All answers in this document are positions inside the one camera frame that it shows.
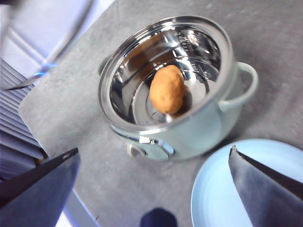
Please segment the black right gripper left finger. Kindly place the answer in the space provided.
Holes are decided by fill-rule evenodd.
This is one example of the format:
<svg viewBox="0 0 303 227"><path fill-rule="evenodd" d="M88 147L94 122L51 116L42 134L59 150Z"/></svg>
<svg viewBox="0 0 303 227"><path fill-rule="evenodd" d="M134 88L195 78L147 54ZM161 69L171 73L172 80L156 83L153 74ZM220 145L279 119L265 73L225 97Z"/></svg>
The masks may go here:
<svg viewBox="0 0 303 227"><path fill-rule="evenodd" d="M54 227L74 186L80 154L73 148L0 184L2 227Z"/></svg>

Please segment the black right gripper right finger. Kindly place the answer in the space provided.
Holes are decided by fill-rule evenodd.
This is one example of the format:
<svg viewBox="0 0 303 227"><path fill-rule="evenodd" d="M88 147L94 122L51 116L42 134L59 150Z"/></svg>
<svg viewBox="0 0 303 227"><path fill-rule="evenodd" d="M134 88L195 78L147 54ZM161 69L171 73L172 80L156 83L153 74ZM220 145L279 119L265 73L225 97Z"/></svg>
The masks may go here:
<svg viewBox="0 0 303 227"><path fill-rule="evenodd" d="M228 165L232 180L254 227L301 227L303 184L232 146Z"/></svg>

